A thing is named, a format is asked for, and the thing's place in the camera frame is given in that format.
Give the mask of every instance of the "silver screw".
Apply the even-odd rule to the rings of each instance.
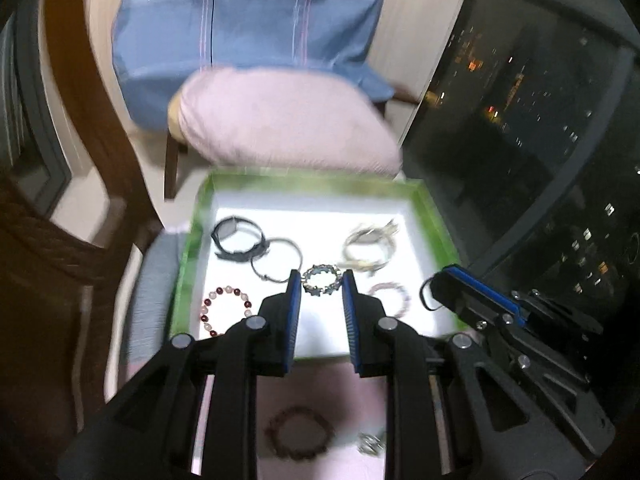
[[[453,344],[463,350],[471,346],[471,338],[467,334],[456,334],[453,336]]]
[[[531,366],[531,360],[524,354],[518,356],[518,366],[521,370],[526,370]]]
[[[262,316],[251,316],[246,319],[246,325],[251,330],[260,330],[267,324],[267,320]]]
[[[171,339],[171,344],[174,348],[187,348],[193,341],[193,338],[189,334],[177,334]]]
[[[398,320],[392,317],[382,317],[378,320],[378,326],[382,330],[395,330],[398,328]]]

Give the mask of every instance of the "black watch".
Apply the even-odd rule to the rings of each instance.
[[[238,224],[249,224],[254,227],[260,233],[260,241],[256,242],[254,246],[247,251],[225,251],[220,245],[220,240],[225,240],[238,231]],[[223,218],[213,228],[211,238],[213,238],[213,243],[215,243],[216,247],[220,251],[219,253],[216,253],[216,256],[220,260],[227,260],[230,262],[246,263],[250,261],[251,258],[258,258],[259,256],[262,256],[269,247],[260,226],[251,220],[239,216]]]

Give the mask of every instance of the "red and pink beaded bracelet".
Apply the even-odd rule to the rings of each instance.
[[[209,313],[209,307],[211,306],[211,301],[215,300],[218,296],[221,296],[224,292],[226,292],[227,294],[240,296],[240,299],[244,301],[245,317],[251,317],[254,314],[253,312],[251,312],[251,301],[249,301],[249,297],[244,292],[241,292],[239,288],[233,288],[231,285],[227,285],[225,288],[219,286],[215,292],[210,292],[209,297],[204,299],[204,304],[200,309],[200,320],[204,323],[204,330],[209,332],[209,335],[211,337],[215,337],[220,334],[213,330],[213,327],[209,324],[209,317],[207,316],[207,314]]]

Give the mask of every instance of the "gray cushion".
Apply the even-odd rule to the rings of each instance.
[[[120,384],[140,370],[164,342],[185,240],[186,233],[162,231],[146,252],[122,331]]]

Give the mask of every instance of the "denim cloth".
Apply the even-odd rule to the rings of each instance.
[[[341,75],[374,102],[393,89],[366,64],[383,0],[122,0],[113,65],[132,119],[166,129],[171,97],[210,64]]]

